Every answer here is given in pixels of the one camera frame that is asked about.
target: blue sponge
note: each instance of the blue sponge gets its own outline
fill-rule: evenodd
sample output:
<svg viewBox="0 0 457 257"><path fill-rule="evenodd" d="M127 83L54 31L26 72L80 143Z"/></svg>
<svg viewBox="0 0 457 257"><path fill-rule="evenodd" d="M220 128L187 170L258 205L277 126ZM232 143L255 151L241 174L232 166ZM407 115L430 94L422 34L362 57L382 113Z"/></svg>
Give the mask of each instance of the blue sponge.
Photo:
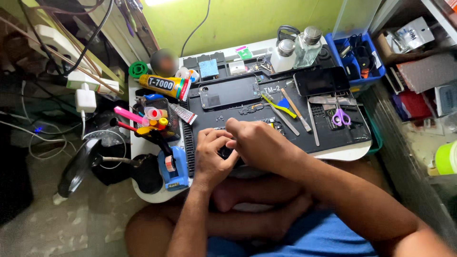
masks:
<svg viewBox="0 0 457 257"><path fill-rule="evenodd" d="M200 67L200 77L202 78L219 75L216 59L199 62L198 66Z"/></svg>

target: metal cap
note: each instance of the metal cap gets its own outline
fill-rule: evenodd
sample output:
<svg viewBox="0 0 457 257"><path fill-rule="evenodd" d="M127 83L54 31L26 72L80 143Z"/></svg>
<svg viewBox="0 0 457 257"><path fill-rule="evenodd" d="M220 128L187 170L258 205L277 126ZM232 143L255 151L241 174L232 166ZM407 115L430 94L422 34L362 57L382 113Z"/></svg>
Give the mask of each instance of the metal cap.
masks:
<svg viewBox="0 0 457 257"><path fill-rule="evenodd" d="M303 32L303 40L310 45L315 45L319 42L322 36L322 31L316 26L309 26Z"/></svg>
<svg viewBox="0 0 457 257"><path fill-rule="evenodd" d="M279 42L278 53L281 56L289 57L293 54L294 50L295 50L295 44L292 40L283 39L283 40L281 40L281 42Z"/></svg>

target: b-7000 glue tube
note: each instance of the b-7000 glue tube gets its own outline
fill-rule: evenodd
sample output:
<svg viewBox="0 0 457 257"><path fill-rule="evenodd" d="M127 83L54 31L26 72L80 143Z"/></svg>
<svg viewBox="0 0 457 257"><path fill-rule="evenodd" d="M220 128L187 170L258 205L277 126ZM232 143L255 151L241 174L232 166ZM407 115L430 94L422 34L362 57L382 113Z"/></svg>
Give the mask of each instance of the b-7000 glue tube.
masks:
<svg viewBox="0 0 457 257"><path fill-rule="evenodd" d="M182 78L162 78L156 75L141 75L139 83L142 87L154 90L163 95L186 101L191 88L191 81Z"/></svg>
<svg viewBox="0 0 457 257"><path fill-rule="evenodd" d="M181 106L171 103L170 107L178 114L181 119L189 123L189 125L192 125L192 122L194 122L194 120L197 118L197 115L185 108L182 108Z"/></svg>

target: scissors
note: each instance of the scissors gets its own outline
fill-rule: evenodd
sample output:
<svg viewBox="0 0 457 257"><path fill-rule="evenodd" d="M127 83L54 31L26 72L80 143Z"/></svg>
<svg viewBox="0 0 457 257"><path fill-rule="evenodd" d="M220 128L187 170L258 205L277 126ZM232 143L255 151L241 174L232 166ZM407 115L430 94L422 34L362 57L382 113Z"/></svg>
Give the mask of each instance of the scissors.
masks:
<svg viewBox="0 0 457 257"><path fill-rule="evenodd" d="M343 111L343 109L341 109L341 106L340 106L340 103L338 102L338 97L336 96L336 94L335 94L335 103L336 103L336 113L332 117L333 123L338 127L343 126L343 124L344 125L350 125L351 124L351 118L349 117L349 115L347 115Z"/></svg>

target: phone screen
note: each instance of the phone screen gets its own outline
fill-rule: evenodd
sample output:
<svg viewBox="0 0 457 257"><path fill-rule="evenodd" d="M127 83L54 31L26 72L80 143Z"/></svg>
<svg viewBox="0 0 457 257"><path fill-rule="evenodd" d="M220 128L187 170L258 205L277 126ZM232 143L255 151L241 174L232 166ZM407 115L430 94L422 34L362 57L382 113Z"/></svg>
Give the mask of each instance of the phone screen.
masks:
<svg viewBox="0 0 457 257"><path fill-rule="evenodd" d="M301 96L325 94L350 88L343 67L300 71L295 73L293 78L298 94Z"/></svg>

